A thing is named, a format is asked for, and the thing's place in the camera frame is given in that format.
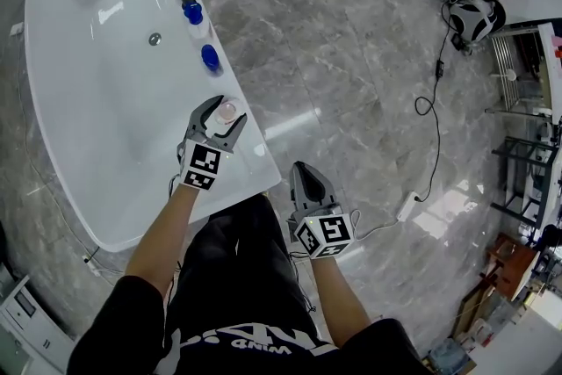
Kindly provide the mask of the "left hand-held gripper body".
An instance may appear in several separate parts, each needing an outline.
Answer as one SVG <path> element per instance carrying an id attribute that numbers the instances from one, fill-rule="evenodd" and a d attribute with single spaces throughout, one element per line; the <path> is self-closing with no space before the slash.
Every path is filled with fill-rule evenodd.
<path id="1" fill-rule="evenodd" d="M 177 145 L 178 184 L 200 191 L 212 189 L 222 172 L 222 163 L 233 152 L 223 152 L 210 147 L 211 137 L 207 136 L 206 140 L 190 140 L 187 127 L 183 140 Z"/>

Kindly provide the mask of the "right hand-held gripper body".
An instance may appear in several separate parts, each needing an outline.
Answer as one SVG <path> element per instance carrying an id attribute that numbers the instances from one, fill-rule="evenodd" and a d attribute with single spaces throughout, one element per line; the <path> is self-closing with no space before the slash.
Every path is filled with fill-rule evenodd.
<path id="1" fill-rule="evenodd" d="M 355 240 L 350 216 L 339 204 L 295 211 L 288 223 L 292 239 L 311 259 L 337 256 Z"/>

